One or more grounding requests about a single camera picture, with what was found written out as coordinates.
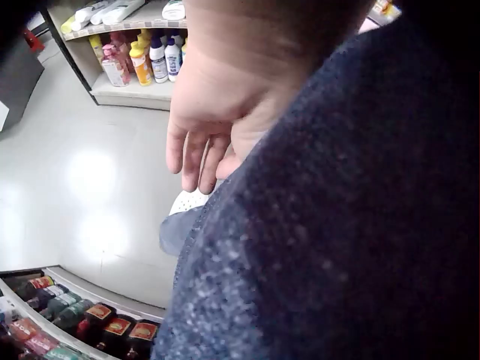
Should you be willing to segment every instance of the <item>yellow bottle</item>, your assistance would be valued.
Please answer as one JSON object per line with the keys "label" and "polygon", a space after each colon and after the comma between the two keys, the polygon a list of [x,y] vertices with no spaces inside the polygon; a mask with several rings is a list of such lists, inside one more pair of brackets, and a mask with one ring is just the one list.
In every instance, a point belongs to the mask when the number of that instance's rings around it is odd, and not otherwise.
{"label": "yellow bottle", "polygon": [[137,73],[138,82],[141,86],[150,85],[152,83],[152,76],[150,75],[150,70],[146,63],[145,50],[138,45],[138,41],[133,41],[130,45],[132,47],[130,50],[130,57],[135,72]]}
{"label": "yellow bottle", "polygon": [[152,69],[152,62],[150,61],[150,40],[148,40],[145,36],[142,34],[137,35],[137,42],[138,42],[138,47],[144,48],[144,54],[145,54],[145,59],[147,62],[148,69],[150,71],[150,75],[153,76],[153,69]]}

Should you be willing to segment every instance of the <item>red bottle label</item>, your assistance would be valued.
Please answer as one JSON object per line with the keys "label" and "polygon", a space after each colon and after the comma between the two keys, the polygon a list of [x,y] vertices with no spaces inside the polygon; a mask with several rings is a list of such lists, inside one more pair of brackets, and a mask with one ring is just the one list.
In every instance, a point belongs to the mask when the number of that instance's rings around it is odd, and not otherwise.
{"label": "red bottle label", "polygon": [[31,350],[37,355],[44,355],[58,346],[58,341],[46,336],[46,334],[37,334],[25,342]]}
{"label": "red bottle label", "polygon": [[130,333],[130,337],[152,341],[158,326],[150,323],[138,323]]}
{"label": "red bottle label", "polygon": [[100,320],[105,319],[107,316],[110,315],[112,310],[110,310],[108,307],[97,304],[92,306],[90,309],[86,311],[89,314],[92,314],[93,316],[99,318]]}
{"label": "red bottle label", "polygon": [[26,341],[34,337],[40,331],[39,327],[30,319],[20,319],[9,325],[13,337],[20,341]]}
{"label": "red bottle label", "polygon": [[125,331],[129,328],[131,322],[127,321],[125,319],[119,319],[115,318],[112,320],[111,323],[109,323],[105,327],[105,331],[108,331],[109,333],[117,334],[117,335],[123,335]]}
{"label": "red bottle label", "polygon": [[30,284],[36,289],[43,289],[47,286],[53,285],[53,280],[49,276],[38,277],[36,279],[29,280]]}

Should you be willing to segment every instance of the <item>green bottle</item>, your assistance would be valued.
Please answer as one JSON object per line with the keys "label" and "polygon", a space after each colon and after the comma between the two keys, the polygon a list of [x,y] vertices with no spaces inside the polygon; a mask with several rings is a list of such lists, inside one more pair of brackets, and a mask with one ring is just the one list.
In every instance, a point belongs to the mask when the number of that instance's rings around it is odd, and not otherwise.
{"label": "green bottle", "polygon": [[84,318],[84,312],[90,309],[93,303],[90,300],[83,299],[63,310],[58,317],[53,320],[53,324],[62,330],[69,330],[77,326]]}
{"label": "green bottle", "polygon": [[48,321],[55,319],[61,311],[79,302],[82,298],[73,292],[58,295],[48,301],[47,307],[40,312]]}

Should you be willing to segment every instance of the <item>brown glass bottle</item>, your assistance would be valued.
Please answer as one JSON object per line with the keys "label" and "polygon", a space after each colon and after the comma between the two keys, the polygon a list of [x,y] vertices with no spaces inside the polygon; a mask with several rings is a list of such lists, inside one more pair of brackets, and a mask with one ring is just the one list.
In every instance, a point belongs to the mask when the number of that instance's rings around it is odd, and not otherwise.
{"label": "brown glass bottle", "polygon": [[150,320],[139,320],[133,327],[127,338],[128,353],[125,360],[144,360],[150,356],[153,339],[158,331],[160,324]]}
{"label": "brown glass bottle", "polygon": [[133,318],[117,315],[104,327],[102,338],[95,347],[111,356],[122,358],[128,351],[126,339],[134,326]]}
{"label": "brown glass bottle", "polygon": [[85,311],[85,318],[77,326],[77,339],[89,345],[96,345],[101,340],[102,332],[110,320],[117,314],[117,310],[102,302],[95,304]]}

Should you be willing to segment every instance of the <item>cleaning product bottle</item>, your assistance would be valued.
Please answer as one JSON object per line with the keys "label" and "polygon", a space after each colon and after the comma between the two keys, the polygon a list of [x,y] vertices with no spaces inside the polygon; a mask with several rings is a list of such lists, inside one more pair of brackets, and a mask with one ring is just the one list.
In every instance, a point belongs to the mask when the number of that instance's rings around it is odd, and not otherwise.
{"label": "cleaning product bottle", "polygon": [[102,67],[113,86],[126,86],[130,83],[130,73],[125,60],[118,56],[117,48],[112,44],[103,46]]}
{"label": "cleaning product bottle", "polygon": [[152,38],[152,45],[150,47],[150,60],[152,62],[152,70],[155,81],[157,83],[164,83],[168,80],[167,63],[165,61],[165,48],[160,41],[160,38]]}
{"label": "cleaning product bottle", "polygon": [[130,49],[128,49],[127,39],[125,38],[125,35],[123,34],[123,32],[122,31],[111,32],[110,40],[111,40],[111,44],[115,45],[115,47],[118,49],[120,54],[122,54],[122,57],[125,58],[128,71],[135,72],[135,69],[133,68],[132,59],[130,59],[130,55],[129,55]]}
{"label": "cleaning product bottle", "polygon": [[148,40],[142,34],[138,34],[137,42],[139,47],[144,48],[145,62],[148,66],[148,70],[150,71],[150,75],[153,76],[152,62],[150,61],[150,40]]}
{"label": "cleaning product bottle", "polygon": [[138,46],[138,41],[134,41],[130,44],[132,49],[130,50],[130,57],[133,62],[133,67],[137,73],[138,82],[141,86],[147,86],[152,83],[152,77],[146,64],[145,50]]}
{"label": "cleaning product bottle", "polygon": [[181,66],[181,54],[173,38],[168,39],[167,44],[165,58],[167,60],[168,79],[174,83]]}
{"label": "cleaning product bottle", "polygon": [[188,38],[185,38],[185,45],[181,47],[181,61],[182,63],[185,61],[185,55],[187,55],[187,41]]}
{"label": "cleaning product bottle", "polygon": [[102,40],[100,40],[100,35],[91,35],[88,37],[88,41],[90,42],[90,45],[93,49],[93,52],[95,53],[95,56],[102,65],[102,59],[103,59],[103,50],[102,50]]}

